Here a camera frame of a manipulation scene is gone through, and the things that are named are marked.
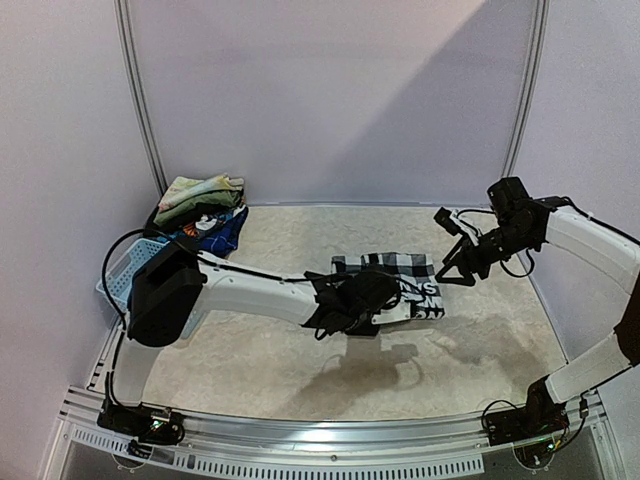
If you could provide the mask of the black white checkered shirt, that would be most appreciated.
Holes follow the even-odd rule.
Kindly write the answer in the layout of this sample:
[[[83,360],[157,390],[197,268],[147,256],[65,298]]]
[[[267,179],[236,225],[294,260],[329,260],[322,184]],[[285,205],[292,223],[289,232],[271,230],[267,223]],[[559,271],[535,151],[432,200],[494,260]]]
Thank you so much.
[[[445,316],[444,302],[435,279],[435,267],[429,254],[382,252],[362,255],[335,255],[333,273],[359,273],[373,267],[398,279],[400,299],[410,307],[410,319],[436,320]]]

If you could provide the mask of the floral pastel cloth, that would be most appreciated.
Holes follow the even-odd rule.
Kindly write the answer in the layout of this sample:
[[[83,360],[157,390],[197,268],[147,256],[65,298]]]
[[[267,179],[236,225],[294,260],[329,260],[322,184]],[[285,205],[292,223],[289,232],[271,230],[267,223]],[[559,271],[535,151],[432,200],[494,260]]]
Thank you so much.
[[[205,180],[178,176],[169,185],[158,204],[160,212],[170,210],[193,197],[214,191],[239,191],[244,188],[245,180],[230,177],[227,174],[216,175]]]

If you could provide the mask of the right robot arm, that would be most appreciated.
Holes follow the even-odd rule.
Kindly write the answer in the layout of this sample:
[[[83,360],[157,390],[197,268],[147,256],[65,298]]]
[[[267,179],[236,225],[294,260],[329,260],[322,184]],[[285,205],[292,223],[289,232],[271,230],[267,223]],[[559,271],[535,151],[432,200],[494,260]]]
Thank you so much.
[[[478,232],[463,211],[440,208],[435,222],[457,242],[436,279],[472,287],[492,266],[537,252],[533,284],[558,328],[568,362],[535,382],[517,427],[537,436],[560,405],[639,364],[639,241],[567,196],[532,197],[517,177],[487,190],[496,225]]]

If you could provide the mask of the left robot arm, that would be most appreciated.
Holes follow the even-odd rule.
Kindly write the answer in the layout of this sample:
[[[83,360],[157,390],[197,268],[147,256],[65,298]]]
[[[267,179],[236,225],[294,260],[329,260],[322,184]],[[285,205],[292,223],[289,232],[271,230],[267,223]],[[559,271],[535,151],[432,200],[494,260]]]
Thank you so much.
[[[148,426],[139,405],[160,351],[177,342],[193,311],[236,312],[310,329],[376,335],[373,319],[399,301],[398,279],[377,267],[358,273],[281,276],[168,245],[132,277],[124,338],[105,380],[111,419],[128,434]]]

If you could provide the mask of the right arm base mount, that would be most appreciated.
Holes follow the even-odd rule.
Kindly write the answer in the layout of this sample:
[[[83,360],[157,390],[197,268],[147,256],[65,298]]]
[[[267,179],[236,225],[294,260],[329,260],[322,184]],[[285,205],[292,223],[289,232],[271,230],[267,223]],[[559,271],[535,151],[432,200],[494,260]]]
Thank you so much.
[[[567,402],[558,403],[551,398],[546,380],[547,378],[543,377],[528,387],[526,401],[522,407],[503,399],[494,400],[485,407],[480,422],[491,446],[531,439],[561,429],[560,439],[547,448],[548,451],[555,452],[571,444],[580,435],[589,415],[586,391],[579,395],[580,425],[576,432],[569,436]]]

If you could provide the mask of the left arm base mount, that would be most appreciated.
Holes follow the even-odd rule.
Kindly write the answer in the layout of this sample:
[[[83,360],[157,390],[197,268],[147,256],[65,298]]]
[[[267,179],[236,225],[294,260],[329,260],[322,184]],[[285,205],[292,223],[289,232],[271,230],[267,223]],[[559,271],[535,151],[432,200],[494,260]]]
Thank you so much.
[[[168,407],[125,406],[115,399],[111,389],[105,394],[97,425],[150,445],[178,445],[186,434],[182,414]]]

